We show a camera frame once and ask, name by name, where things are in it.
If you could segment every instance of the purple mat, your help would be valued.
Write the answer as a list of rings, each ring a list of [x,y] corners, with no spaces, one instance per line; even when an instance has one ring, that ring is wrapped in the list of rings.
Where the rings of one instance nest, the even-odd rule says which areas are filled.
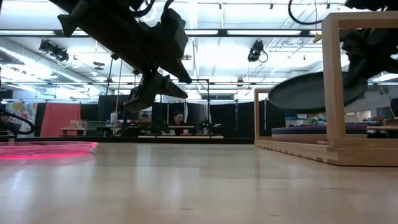
[[[366,124],[346,124],[346,130],[364,130]],[[272,128],[273,131],[309,131],[309,130],[326,130],[326,125],[319,126],[297,126],[287,128]]]

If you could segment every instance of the glowing pink disc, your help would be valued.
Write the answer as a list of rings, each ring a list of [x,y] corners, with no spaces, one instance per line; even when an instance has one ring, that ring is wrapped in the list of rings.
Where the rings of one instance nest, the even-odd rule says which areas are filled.
[[[41,159],[78,156],[90,152],[97,142],[0,142],[0,159]]]

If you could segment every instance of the fluorescent light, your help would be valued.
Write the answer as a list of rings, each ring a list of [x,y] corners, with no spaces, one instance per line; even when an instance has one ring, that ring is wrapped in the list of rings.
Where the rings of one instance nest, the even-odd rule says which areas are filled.
[[[388,80],[392,80],[398,78],[398,74],[393,74],[393,73],[388,73],[385,75],[381,75],[379,78],[374,78],[372,79],[372,82],[384,82],[384,81],[388,81]]]
[[[368,85],[398,85],[398,83],[373,83],[370,82]]]
[[[300,35],[301,30],[229,30],[229,35]]]
[[[311,30],[310,31],[310,35],[322,35],[322,30]]]
[[[18,89],[21,89],[21,90],[36,92],[35,88],[32,88],[32,87],[27,86],[27,85],[10,85],[10,84],[6,84],[6,85],[9,86],[9,87],[18,88]]]
[[[75,30],[72,35],[88,35],[88,34],[82,30]]]
[[[55,35],[52,30],[0,30],[0,35]]]
[[[218,30],[186,30],[187,35],[216,35]]]

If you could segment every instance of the floor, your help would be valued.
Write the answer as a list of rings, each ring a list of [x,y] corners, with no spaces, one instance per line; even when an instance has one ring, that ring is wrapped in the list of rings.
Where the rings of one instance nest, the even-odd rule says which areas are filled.
[[[0,223],[397,223],[398,168],[251,145],[100,144],[0,160]]]

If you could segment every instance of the wooden frame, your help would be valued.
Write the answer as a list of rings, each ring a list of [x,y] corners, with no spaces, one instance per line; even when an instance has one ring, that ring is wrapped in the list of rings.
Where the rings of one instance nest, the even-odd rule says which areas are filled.
[[[255,145],[266,149],[348,166],[398,166],[398,139],[348,139],[345,134],[343,82],[340,63],[340,29],[398,28],[398,13],[331,13],[322,23],[323,77],[327,125],[327,145],[311,145],[264,140],[256,125]],[[259,122],[258,93],[255,90],[255,121]]]
[[[259,111],[259,93],[269,93],[270,89],[254,89],[254,139],[271,139],[271,137],[260,136],[260,111]]]

